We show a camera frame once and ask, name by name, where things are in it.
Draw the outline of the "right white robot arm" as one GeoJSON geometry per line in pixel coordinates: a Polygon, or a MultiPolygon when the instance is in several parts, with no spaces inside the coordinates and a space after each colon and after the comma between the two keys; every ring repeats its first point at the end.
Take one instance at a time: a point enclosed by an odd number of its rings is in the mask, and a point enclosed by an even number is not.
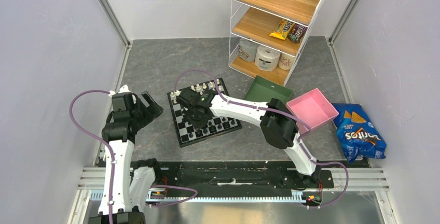
{"type": "Polygon", "coordinates": [[[213,90],[196,92],[190,88],[176,90],[174,94],[183,108],[183,115],[196,130],[204,128],[213,117],[251,123],[261,129],[269,145],[285,151],[305,187],[313,187],[320,181],[321,166],[300,141],[298,119],[280,100],[251,102],[213,90]]]}

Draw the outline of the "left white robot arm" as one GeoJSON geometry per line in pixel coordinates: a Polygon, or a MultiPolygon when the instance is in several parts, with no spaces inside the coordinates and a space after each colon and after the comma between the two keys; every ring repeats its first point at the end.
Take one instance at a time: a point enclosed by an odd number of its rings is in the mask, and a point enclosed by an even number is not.
{"type": "Polygon", "coordinates": [[[132,165],[135,136],[163,113],[147,92],[140,96],[127,85],[112,92],[113,110],[101,135],[105,141],[104,191],[98,214],[89,223],[146,223],[145,203],[150,187],[161,184],[156,159],[132,165]]]}

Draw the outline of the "black white chessboard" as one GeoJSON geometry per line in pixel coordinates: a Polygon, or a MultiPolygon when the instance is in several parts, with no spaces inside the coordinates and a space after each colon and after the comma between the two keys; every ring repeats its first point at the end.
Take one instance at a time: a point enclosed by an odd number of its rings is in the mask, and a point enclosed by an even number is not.
{"type": "Polygon", "coordinates": [[[234,118],[210,116],[197,119],[177,101],[177,92],[168,92],[167,98],[181,148],[242,128],[240,121],[234,118]]]}

